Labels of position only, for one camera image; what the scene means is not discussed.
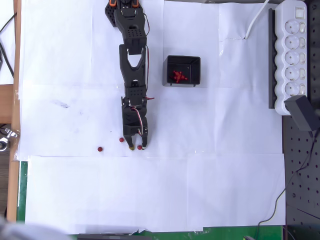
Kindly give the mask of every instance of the robotic arm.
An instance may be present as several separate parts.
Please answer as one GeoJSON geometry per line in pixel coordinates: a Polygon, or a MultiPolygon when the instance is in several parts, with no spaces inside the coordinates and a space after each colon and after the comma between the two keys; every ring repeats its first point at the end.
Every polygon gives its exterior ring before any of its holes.
{"type": "Polygon", "coordinates": [[[109,0],[105,14],[114,27],[122,33],[119,46],[120,69],[124,80],[125,97],[121,98],[123,136],[131,150],[135,149],[132,136],[142,137],[142,149],[148,143],[147,89],[146,85],[146,19],[139,0],[109,0]],[[141,55],[136,67],[132,67],[129,55],[141,55]]]}

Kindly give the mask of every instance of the wooden board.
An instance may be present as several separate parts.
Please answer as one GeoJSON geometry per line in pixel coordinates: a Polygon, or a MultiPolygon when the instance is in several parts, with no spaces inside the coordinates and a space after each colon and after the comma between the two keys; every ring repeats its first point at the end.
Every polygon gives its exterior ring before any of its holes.
{"type": "Polygon", "coordinates": [[[11,124],[13,85],[0,85],[0,124],[11,124]]]}
{"type": "MultiPolygon", "coordinates": [[[[17,13],[15,23],[15,60],[14,78],[12,87],[12,118],[11,129],[20,133],[20,101],[19,101],[19,65],[20,65],[20,36],[21,36],[21,0],[14,0],[14,12],[17,13]]],[[[7,220],[15,222],[17,219],[19,162],[17,161],[17,149],[19,139],[11,140],[9,179],[8,179],[8,201],[7,220]]]]}

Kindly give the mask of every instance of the white power strip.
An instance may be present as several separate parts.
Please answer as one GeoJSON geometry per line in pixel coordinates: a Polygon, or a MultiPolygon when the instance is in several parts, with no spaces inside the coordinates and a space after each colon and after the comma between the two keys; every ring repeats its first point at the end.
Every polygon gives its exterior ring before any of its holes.
{"type": "Polygon", "coordinates": [[[307,96],[307,6],[300,0],[285,0],[275,9],[277,55],[274,108],[280,115],[290,115],[285,100],[295,95],[307,96]]]}

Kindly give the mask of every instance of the black container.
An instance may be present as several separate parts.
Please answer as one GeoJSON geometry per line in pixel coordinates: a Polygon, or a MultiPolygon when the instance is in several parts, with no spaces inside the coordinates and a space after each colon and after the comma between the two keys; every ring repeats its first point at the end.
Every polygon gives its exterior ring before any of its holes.
{"type": "Polygon", "coordinates": [[[200,84],[201,59],[198,56],[169,55],[163,63],[163,86],[195,87],[200,84]]]}

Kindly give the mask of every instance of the black cable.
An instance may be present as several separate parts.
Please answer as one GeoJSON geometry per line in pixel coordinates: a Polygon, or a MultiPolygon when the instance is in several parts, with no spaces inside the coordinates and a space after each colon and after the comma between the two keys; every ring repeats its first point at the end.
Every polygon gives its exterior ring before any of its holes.
{"type": "Polygon", "coordinates": [[[4,47],[2,46],[1,42],[0,42],[0,54],[3,55],[4,61],[5,61],[6,65],[8,66],[9,71],[10,71],[12,77],[13,77],[14,76],[14,71],[12,70],[12,67],[11,67],[11,65],[9,63],[9,60],[8,60],[8,57],[7,57],[7,54],[6,54],[5,50],[4,50],[4,47]]]}
{"type": "Polygon", "coordinates": [[[150,61],[149,61],[149,47],[148,45],[146,45],[147,47],[147,57],[148,57],[148,70],[147,70],[147,74],[146,74],[146,90],[145,92],[148,91],[148,82],[149,82],[149,65],[150,65],[150,61]]]}
{"type": "Polygon", "coordinates": [[[144,13],[143,15],[145,15],[145,18],[146,18],[146,22],[148,23],[148,33],[146,34],[148,36],[148,34],[150,33],[150,25],[149,25],[149,20],[148,20],[148,16],[144,13]]]}
{"type": "MultiPolygon", "coordinates": [[[[5,27],[10,23],[10,21],[15,18],[16,15],[17,15],[17,13],[13,14],[13,16],[5,23],[5,25],[4,25],[4,26],[1,28],[1,30],[0,30],[0,34],[1,34],[1,32],[5,29],[5,27]]],[[[14,71],[13,71],[13,69],[12,69],[12,67],[11,67],[11,65],[10,65],[10,63],[9,63],[7,54],[6,54],[6,52],[5,52],[4,47],[2,46],[1,42],[0,42],[0,54],[3,55],[4,61],[5,61],[6,65],[8,66],[9,71],[10,71],[12,77],[13,77],[13,76],[14,76],[14,71]]]]}
{"type": "Polygon", "coordinates": [[[8,134],[7,133],[3,133],[1,130],[6,130],[5,128],[3,128],[5,125],[7,124],[2,124],[0,125],[0,134],[3,135],[3,136],[7,136],[8,134]]]}
{"type": "Polygon", "coordinates": [[[258,223],[257,228],[256,228],[256,233],[255,233],[255,239],[256,239],[256,240],[258,240],[260,224],[265,223],[265,222],[268,222],[268,221],[270,221],[270,220],[274,217],[274,215],[276,214],[278,199],[279,199],[279,198],[281,197],[281,195],[285,192],[285,190],[287,189],[288,185],[290,184],[292,178],[293,178],[299,171],[301,171],[301,170],[303,170],[303,169],[305,169],[306,167],[309,166],[309,163],[307,163],[307,165],[306,165],[305,167],[303,167],[304,164],[306,163],[306,161],[307,161],[307,159],[308,159],[309,156],[310,156],[309,162],[310,162],[310,160],[311,160],[312,151],[313,151],[313,149],[314,149],[315,142],[316,142],[316,138],[317,138],[318,134],[319,134],[319,129],[316,131],[316,133],[315,133],[315,135],[314,135],[314,139],[313,139],[313,142],[312,142],[311,150],[310,150],[310,152],[308,153],[308,155],[306,156],[306,158],[305,158],[304,162],[302,163],[301,167],[292,174],[290,180],[288,181],[288,183],[287,183],[286,186],[284,187],[283,191],[282,191],[282,192],[280,193],[280,195],[276,198],[276,200],[275,200],[275,205],[274,205],[274,211],[273,211],[272,216],[269,217],[267,220],[263,220],[263,221],[260,221],[260,222],[258,223]]]}
{"type": "Polygon", "coordinates": [[[5,27],[10,23],[10,21],[15,18],[16,15],[17,13],[13,14],[13,16],[5,23],[5,25],[0,30],[0,34],[5,29],[5,27]]]}

